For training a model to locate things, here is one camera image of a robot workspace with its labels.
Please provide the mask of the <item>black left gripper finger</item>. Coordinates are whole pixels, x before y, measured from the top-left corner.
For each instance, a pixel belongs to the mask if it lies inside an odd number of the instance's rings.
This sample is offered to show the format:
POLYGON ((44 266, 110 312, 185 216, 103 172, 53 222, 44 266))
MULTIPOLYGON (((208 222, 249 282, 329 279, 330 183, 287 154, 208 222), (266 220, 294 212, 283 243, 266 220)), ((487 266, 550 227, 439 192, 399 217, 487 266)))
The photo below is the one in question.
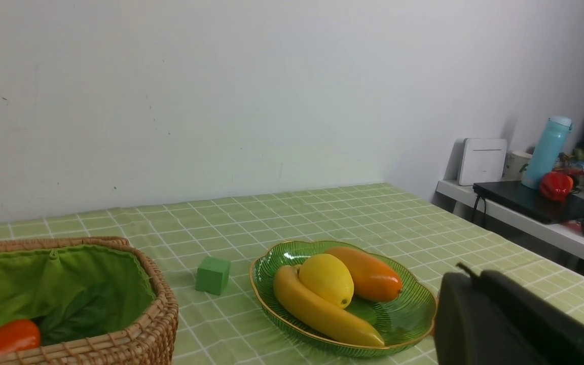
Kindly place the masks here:
POLYGON ((440 364, 584 364, 584 324, 503 273, 443 275, 434 321, 440 364))

